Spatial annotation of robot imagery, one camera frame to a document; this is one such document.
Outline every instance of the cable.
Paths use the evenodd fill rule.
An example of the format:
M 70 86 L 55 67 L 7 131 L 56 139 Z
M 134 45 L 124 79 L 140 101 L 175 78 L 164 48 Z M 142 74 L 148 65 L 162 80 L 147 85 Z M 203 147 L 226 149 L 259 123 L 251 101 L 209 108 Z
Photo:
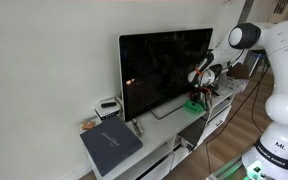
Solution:
M 264 69 L 265 69 L 265 63 L 264 63 L 263 69 L 262 69 L 261 77 L 262 77 L 263 75 L 265 75 L 265 74 L 263 74 L 263 73 L 264 73 Z M 259 80 L 259 82 L 258 82 L 257 91 L 256 91 L 255 98 L 254 98 L 253 105 L 252 105 L 252 114 L 251 114 L 251 117 L 252 117 L 252 121 L 253 121 L 253 124 L 255 125 L 255 127 L 263 134 L 263 130 L 258 127 L 258 125 L 256 124 L 256 122 L 255 122 L 255 120 L 254 120 L 254 107 L 255 107 L 255 102 L 256 102 L 256 100 L 257 100 L 258 92 L 259 92 L 260 87 L 261 87 L 262 79 L 263 79 L 263 78 L 261 78 L 261 79 Z
M 213 137 L 211 140 L 207 141 L 206 143 L 206 154 L 207 154 L 207 160 L 208 160 L 208 169 L 210 174 L 212 174 L 211 171 L 211 163 L 210 163 L 210 157 L 209 157 L 209 153 L 208 153 L 208 143 L 210 143 L 211 141 L 213 141 L 214 139 L 216 139 L 219 135 L 222 134 L 222 132 L 226 129 L 226 127 L 228 126 L 228 124 L 232 121 L 232 119 L 235 117 L 235 115 L 239 112 L 239 110 L 242 108 L 242 106 L 244 105 L 244 103 L 247 101 L 247 99 L 252 95 L 252 93 L 255 91 L 255 89 L 257 88 L 257 86 L 259 85 L 259 83 L 261 82 L 261 80 L 263 79 L 263 77 L 265 76 L 267 70 L 269 69 L 269 67 L 267 67 L 267 69 L 265 70 L 264 74 L 261 76 L 260 80 L 257 82 L 257 84 L 255 85 L 255 87 L 252 89 L 252 91 L 250 92 L 250 94 L 244 99 L 244 101 L 242 102 L 242 104 L 237 108 L 237 110 L 235 111 L 235 113 L 233 114 L 233 116 L 228 120 L 228 122 L 225 124 L 224 128 L 221 130 L 221 132 L 219 132 L 215 137 Z

